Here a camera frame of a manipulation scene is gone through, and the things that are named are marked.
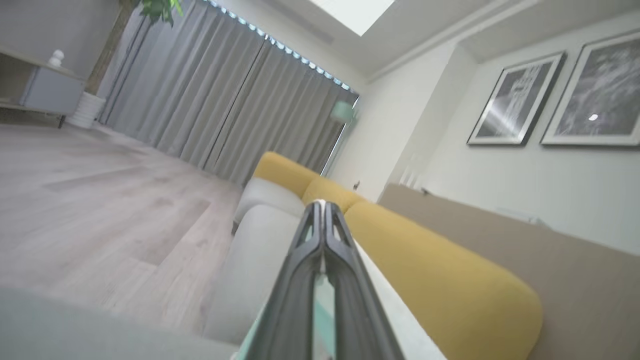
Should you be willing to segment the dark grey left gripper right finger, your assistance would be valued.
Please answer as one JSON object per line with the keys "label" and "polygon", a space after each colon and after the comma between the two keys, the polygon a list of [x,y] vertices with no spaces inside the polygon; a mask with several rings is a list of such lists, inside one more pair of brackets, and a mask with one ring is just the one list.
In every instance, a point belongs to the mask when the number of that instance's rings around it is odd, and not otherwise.
{"label": "dark grey left gripper right finger", "polygon": [[334,288],[338,360],[403,360],[400,344],[345,217],[336,203],[323,209],[323,251]]}

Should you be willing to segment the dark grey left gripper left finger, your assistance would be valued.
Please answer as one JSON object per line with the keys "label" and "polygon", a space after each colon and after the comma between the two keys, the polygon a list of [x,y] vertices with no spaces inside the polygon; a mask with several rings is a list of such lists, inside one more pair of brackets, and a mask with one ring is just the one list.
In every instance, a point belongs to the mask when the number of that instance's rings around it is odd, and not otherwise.
{"label": "dark grey left gripper left finger", "polygon": [[240,348],[242,360],[312,360],[314,303],[325,252],[324,200],[302,214],[275,285]]}

